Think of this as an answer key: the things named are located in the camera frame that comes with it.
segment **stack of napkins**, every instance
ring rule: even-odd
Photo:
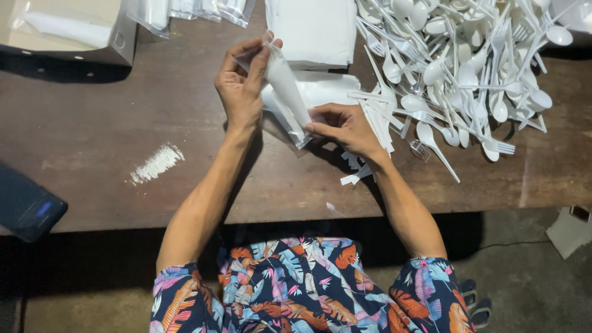
[[[265,0],[267,28],[293,69],[346,68],[356,43],[354,0]]]

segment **wooden table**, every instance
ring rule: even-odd
[[[140,34],[127,77],[125,68],[1,59],[0,159],[70,204],[54,231],[166,226],[210,167],[226,120],[212,81],[227,48],[264,32],[263,1],[246,30],[177,19],[171,30],[169,41]],[[545,62],[549,74],[539,85],[555,103],[545,112],[547,134],[529,127],[516,132],[510,141],[516,154],[494,164],[478,145],[453,148],[437,136],[460,184],[435,156],[424,163],[394,140],[396,167],[431,212],[592,203],[592,62]],[[374,87],[360,38],[349,73]],[[503,124],[494,136],[506,137],[511,127]],[[132,185],[130,173],[164,143],[176,145],[185,160]],[[341,186],[339,178],[350,172],[341,152],[329,144],[295,153],[267,124],[226,223],[381,215],[371,177]]]

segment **smartphone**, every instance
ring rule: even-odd
[[[10,166],[0,163],[0,225],[26,242],[48,233],[68,204]]]

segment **person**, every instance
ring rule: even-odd
[[[280,40],[274,43],[282,46]],[[257,55],[247,75],[234,56],[253,51]],[[210,170],[164,235],[150,332],[474,332],[432,215],[397,172],[357,105],[316,107],[313,118],[325,121],[305,129],[335,140],[374,173],[388,219],[414,258],[388,294],[364,273],[350,239],[307,236],[222,249],[223,299],[204,286],[197,260],[261,131],[259,91],[268,59],[261,38],[226,53],[214,85],[228,129]]]

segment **leaf print fabric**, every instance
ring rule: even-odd
[[[288,238],[221,249],[223,302],[197,264],[155,280],[150,333],[474,333],[447,260],[416,258],[388,294],[343,238]]]

